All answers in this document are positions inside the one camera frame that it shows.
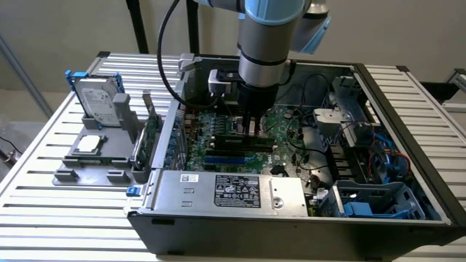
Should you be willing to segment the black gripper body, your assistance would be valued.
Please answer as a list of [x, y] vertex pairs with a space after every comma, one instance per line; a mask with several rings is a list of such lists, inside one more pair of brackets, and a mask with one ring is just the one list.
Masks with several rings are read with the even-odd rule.
[[251, 115], [263, 114], [274, 105], [279, 85], [257, 87], [241, 83], [238, 87], [238, 104]]

